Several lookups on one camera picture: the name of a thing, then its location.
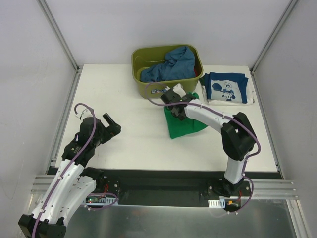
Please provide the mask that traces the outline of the green t shirt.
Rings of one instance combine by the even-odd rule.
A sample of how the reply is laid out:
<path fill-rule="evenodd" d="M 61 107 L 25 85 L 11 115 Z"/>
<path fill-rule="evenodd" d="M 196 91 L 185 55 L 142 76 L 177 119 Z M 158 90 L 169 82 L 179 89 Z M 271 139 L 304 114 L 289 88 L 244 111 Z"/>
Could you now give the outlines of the green t shirt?
<path fill-rule="evenodd" d="M 199 95 L 197 93 L 189 93 L 189 95 L 192 95 L 195 99 L 199 99 Z M 167 104 L 172 103 L 172 98 L 177 96 L 180 97 L 177 93 L 168 91 L 161 96 L 161 99 Z M 180 120 L 179 118 L 174 117 L 171 110 L 167 107 L 164 107 L 164 113 L 171 139 L 196 133 L 207 127 L 207 125 L 195 119 L 185 118 L 184 120 Z"/>

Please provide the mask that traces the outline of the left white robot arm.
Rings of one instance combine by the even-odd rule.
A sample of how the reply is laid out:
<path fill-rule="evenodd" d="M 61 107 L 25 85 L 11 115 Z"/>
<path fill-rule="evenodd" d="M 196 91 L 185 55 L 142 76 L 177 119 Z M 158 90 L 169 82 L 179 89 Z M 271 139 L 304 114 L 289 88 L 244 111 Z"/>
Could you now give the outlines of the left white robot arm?
<path fill-rule="evenodd" d="M 118 201 L 117 192 L 109 192 L 102 170 L 88 167 L 98 146 L 120 134 L 121 126 L 107 113 L 100 119 L 81 116 L 79 132 L 66 145 L 60 166 L 45 195 L 30 215 L 23 214 L 19 227 L 27 238 L 62 238 L 66 227 L 87 197 Z"/>

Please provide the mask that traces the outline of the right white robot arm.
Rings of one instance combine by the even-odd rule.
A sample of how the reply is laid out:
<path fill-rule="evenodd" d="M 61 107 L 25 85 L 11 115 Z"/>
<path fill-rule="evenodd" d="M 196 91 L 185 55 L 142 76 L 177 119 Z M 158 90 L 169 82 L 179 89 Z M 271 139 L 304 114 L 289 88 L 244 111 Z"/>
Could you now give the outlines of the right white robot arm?
<path fill-rule="evenodd" d="M 220 133 L 222 147 L 228 159 L 222 180 L 216 182 L 212 189 L 214 193 L 224 197 L 238 193 L 244 180 L 248 156 L 257 143 L 257 137 L 247 116 L 241 112 L 226 116 L 202 105 L 199 99 L 185 93 L 183 89 L 179 93 L 169 87 L 165 89 L 166 92 L 161 99 L 173 117 L 179 120 L 196 120 Z"/>

